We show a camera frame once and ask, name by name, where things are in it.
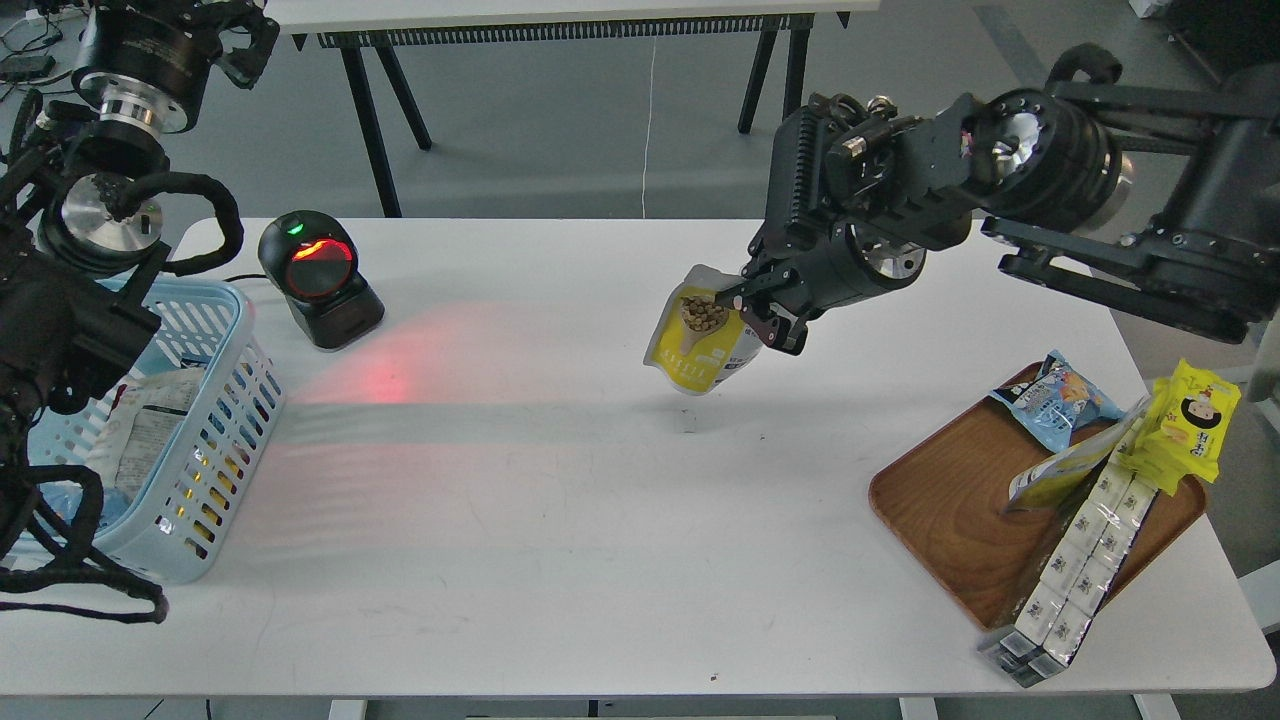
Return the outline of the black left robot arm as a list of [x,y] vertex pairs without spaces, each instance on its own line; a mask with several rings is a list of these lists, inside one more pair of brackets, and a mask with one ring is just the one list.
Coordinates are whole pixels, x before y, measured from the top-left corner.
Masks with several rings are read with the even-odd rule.
[[198,120],[212,68],[252,88],[279,24],[253,1],[92,1],[72,70],[77,102],[26,96],[3,155],[3,552],[35,536],[51,557],[4,570],[3,592],[104,585],[161,623],[160,585],[93,543],[105,500],[83,466],[35,466],[31,430],[101,398],[159,332],[145,295],[161,273],[228,264],[244,240],[230,191],[177,172],[161,146]]

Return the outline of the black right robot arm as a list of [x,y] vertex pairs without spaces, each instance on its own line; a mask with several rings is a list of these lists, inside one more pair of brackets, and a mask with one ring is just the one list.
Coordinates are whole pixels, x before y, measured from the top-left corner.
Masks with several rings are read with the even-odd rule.
[[796,355],[809,322],[909,287],[980,215],[1007,275],[1242,342],[1277,310],[1277,65],[1211,92],[1121,73],[1082,44],[1039,87],[931,117],[813,95],[774,133],[764,220],[716,304]]

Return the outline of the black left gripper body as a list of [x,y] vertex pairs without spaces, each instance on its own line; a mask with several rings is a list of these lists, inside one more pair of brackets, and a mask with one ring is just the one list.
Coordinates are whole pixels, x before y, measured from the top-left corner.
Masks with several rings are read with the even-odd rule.
[[256,1],[95,1],[72,83],[101,120],[184,133],[211,69],[252,88],[279,35]]

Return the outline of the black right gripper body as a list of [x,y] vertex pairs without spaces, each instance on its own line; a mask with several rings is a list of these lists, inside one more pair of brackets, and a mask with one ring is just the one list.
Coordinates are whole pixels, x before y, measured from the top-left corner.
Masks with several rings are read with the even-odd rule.
[[815,94],[777,129],[765,218],[749,245],[760,305],[806,323],[910,286],[963,242],[986,196],[986,108],[934,117]]

